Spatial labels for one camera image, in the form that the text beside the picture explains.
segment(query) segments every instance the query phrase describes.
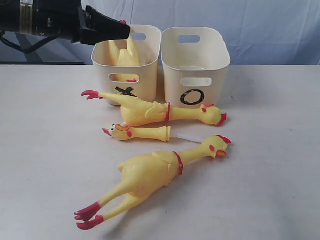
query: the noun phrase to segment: red chicken feet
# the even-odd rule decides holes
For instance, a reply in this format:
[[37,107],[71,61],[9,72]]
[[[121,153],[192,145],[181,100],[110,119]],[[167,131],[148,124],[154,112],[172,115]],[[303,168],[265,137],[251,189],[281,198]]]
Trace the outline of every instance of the red chicken feet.
[[96,215],[97,212],[101,209],[98,202],[92,204],[91,206],[88,206],[80,211],[77,211],[74,213],[76,217],[74,217],[75,220],[83,220],[83,221],[89,221]]
[[94,227],[98,226],[99,224],[102,224],[104,222],[104,217],[101,215],[98,215],[94,218],[94,220],[91,221],[85,221],[84,223],[77,222],[76,225],[81,230],[90,230]]
[[103,99],[103,97],[99,97],[99,92],[98,91],[93,91],[93,90],[87,90],[84,91],[81,96],[85,96],[88,95],[88,97],[86,99]]

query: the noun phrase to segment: table surface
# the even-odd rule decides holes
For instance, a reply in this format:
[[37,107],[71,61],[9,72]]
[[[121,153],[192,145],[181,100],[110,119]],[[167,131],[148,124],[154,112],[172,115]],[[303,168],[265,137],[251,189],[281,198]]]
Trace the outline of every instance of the table surface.
[[120,182],[118,164],[198,144],[104,134],[122,117],[119,107],[81,97],[100,90],[93,66],[1,65],[0,72],[0,239],[319,239],[319,66],[230,66],[218,105],[229,116],[223,127],[170,123],[230,138],[225,161],[188,165],[146,202],[89,231],[76,227],[74,212]]

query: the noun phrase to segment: rubber chicken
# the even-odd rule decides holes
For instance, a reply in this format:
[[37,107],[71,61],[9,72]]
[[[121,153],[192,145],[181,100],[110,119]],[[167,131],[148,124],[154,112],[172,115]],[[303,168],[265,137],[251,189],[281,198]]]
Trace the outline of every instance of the rubber chicken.
[[109,136],[120,141],[140,138],[169,142],[171,126],[163,126],[158,128],[135,128],[128,125],[122,126],[121,124],[113,124],[110,129],[103,128],[103,131]]
[[138,127],[152,123],[176,121],[183,119],[200,120],[207,125],[221,126],[227,114],[214,106],[201,105],[199,108],[179,108],[170,103],[144,101],[138,97],[87,90],[82,96],[87,99],[109,99],[121,105],[123,126]]
[[[215,135],[207,137],[196,148],[181,151],[155,151],[129,159],[118,166],[121,182],[99,201],[91,206],[75,212],[78,228],[90,230],[103,222],[124,213],[148,199],[154,192],[168,186],[171,181],[183,173],[184,167],[192,161],[204,157],[225,157],[231,141],[226,137]],[[120,205],[104,215],[97,212],[109,202],[127,194]]]
[[[121,49],[116,45],[114,40],[108,41],[109,56],[114,66],[121,67],[137,67],[140,66],[139,53],[131,36],[126,39],[127,49]],[[116,78],[119,82],[138,82],[139,77],[135,74],[117,74]]]

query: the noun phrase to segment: rubber chicken head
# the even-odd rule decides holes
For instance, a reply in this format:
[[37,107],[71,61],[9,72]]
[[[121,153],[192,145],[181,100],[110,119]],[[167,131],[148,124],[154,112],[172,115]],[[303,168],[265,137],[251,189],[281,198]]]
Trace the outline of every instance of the rubber chicken head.
[[227,120],[227,114],[222,114],[221,109],[214,106],[202,104],[199,108],[201,111],[200,120],[207,125],[217,125],[221,126]]
[[103,128],[102,130],[109,136],[120,141],[129,140],[132,137],[130,126],[122,126],[121,124],[112,124],[110,129]]

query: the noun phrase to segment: plastic bin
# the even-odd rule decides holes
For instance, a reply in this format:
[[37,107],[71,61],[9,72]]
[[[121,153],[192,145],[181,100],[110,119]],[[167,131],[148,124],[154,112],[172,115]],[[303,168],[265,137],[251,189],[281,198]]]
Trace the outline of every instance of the plastic bin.
[[231,59],[221,34],[208,27],[173,27],[161,37],[165,100],[180,108],[216,105]]
[[[139,54],[140,66],[112,65],[107,41],[100,42],[94,47],[91,59],[96,67],[103,92],[131,95],[152,102],[157,94],[161,31],[150,25],[130,25],[130,27],[130,35]],[[127,48],[126,40],[116,40],[115,43],[119,49]],[[117,81],[116,76],[121,74],[136,75],[138,82]]]

